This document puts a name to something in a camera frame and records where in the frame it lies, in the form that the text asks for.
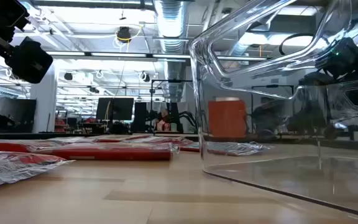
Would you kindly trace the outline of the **red popcorn bag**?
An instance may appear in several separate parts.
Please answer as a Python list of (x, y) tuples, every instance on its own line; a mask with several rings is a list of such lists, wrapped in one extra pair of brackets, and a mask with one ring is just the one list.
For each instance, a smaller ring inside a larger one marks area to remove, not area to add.
[(202, 146), (208, 153), (225, 156), (249, 156), (269, 150), (257, 142), (207, 142)]
[(0, 139), (0, 151), (36, 152), (45, 147), (61, 146), (61, 143), (47, 140)]
[(70, 163), (72, 160), (48, 154), (0, 151), (0, 185), (26, 180)]
[(173, 143), (87, 142), (40, 147), (32, 152), (64, 159), (109, 161), (169, 161), (179, 147)]
[(174, 146), (189, 146), (193, 144), (193, 141), (184, 137), (165, 137), (165, 136), (148, 136), (147, 138), (126, 140), (126, 142), (153, 143), (153, 144), (171, 143)]
[(149, 138), (150, 135), (141, 134), (141, 135), (115, 135), (115, 134), (106, 134), (100, 136), (92, 136), (90, 139), (93, 142), (123, 142), (123, 141), (130, 141), (134, 139), (143, 139)]

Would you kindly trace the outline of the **black computer tower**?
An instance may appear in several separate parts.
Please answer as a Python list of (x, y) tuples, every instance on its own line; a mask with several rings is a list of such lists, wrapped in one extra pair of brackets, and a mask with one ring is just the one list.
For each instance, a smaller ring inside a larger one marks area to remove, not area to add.
[(134, 111), (134, 122), (132, 124), (132, 131), (134, 133), (145, 132), (145, 120), (147, 117), (147, 103), (136, 102)]

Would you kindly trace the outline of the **orange box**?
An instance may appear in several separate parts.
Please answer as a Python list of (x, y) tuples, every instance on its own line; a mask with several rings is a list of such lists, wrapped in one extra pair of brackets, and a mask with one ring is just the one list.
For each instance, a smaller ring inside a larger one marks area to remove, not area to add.
[(247, 132), (243, 100), (209, 101), (209, 133), (214, 138), (244, 138)]

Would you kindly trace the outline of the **black computer monitor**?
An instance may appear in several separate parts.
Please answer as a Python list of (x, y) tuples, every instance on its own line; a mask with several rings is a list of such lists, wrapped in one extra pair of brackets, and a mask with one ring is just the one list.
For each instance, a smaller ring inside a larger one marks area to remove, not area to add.
[(96, 119), (131, 120), (133, 106), (133, 98), (100, 98), (96, 110)]

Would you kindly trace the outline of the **long ceiling light strip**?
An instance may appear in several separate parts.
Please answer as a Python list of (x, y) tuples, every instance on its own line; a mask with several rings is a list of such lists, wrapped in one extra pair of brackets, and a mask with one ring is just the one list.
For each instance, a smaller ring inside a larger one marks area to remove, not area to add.
[(116, 52), (74, 52), (74, 51), (47, 51), (51, 56), (84, 56), (84, 57), (124, 57), (124, 58), (164, 58), (190, 59), (189, 55), (178, 54), (145, 54), (145, 53), (116, 53)]

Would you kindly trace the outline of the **black ceiling device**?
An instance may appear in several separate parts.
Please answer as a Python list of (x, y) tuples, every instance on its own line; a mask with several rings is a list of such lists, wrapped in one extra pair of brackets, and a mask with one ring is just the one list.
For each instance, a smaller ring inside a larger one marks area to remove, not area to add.
[(120, 27), (116, 33), (116, 39), (122, 43), (130, 42), (132, 39), (129, 27)]

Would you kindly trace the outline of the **clear plastic basket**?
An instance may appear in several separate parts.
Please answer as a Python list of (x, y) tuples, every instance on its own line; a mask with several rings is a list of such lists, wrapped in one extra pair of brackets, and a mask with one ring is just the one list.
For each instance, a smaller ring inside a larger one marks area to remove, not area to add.
[[(190, 45), (204, 170), (358, 218), (358, 107), (298, 100), (298, 82), (335, 41), (358, 46), (358, 0), (248, 0)], [(208, 102), (243, 100), (244, 138), (209, 133)], [(249, 156), (207, 142), (257, 142)]]

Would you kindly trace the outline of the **red chair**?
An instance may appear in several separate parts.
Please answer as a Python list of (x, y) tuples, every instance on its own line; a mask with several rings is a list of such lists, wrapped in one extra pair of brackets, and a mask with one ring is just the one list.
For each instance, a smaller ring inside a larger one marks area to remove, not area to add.
[(68, 125), (67, 125), (65, 119), (56, 118), (55, 119), (55, 129), (54, 129), (54, 131), (56, 133), (66, 133), (67, 126)]

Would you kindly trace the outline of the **white square column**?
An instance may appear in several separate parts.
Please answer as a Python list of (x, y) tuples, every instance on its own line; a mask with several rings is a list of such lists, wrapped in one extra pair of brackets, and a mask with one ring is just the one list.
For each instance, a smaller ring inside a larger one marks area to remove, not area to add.
[(31, 85), (30, 99), (36, 101), (33, 133), (55, 129), (58, 75), (59, 69), (52, 63), (42, 81)]

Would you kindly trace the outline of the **large dark screen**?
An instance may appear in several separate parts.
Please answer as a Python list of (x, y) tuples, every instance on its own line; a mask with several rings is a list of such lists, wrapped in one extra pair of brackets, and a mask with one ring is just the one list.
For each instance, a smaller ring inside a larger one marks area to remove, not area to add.
[(31, 133), (36, 100), (0, 98), (0, 133)]

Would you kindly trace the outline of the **silver ceiling duct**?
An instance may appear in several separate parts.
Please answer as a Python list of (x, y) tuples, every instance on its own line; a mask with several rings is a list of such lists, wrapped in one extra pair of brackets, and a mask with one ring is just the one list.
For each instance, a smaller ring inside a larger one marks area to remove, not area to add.
[[(153, 0), (156, 11), (158, 34), (163, 37), (160, 45), (163, 54), (182, 54), (185, 51), (184, 41), (179, 38), (185, 35), (187, 3), (176, 0)], [(184, 80), (185, 64), (183, 62), (164, 62), (166, 80)], [(163, 90), (166, 99), (171, 102), (181, 101), (183, 83), (164, 82)]]

